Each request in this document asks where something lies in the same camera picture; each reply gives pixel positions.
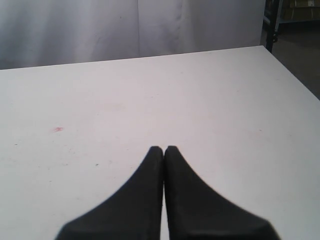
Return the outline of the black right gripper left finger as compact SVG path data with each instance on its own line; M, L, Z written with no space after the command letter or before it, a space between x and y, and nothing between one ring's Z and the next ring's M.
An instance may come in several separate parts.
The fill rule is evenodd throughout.
M124 185L97 207L66 223L56 239L160 239L163 184L163 151L152 146Z

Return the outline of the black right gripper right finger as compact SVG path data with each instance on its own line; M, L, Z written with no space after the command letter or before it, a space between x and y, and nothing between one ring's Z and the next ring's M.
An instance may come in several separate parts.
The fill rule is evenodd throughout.
M164 192L171 240L278 240L271 223L227 200L190 167L176 146L164 154Z

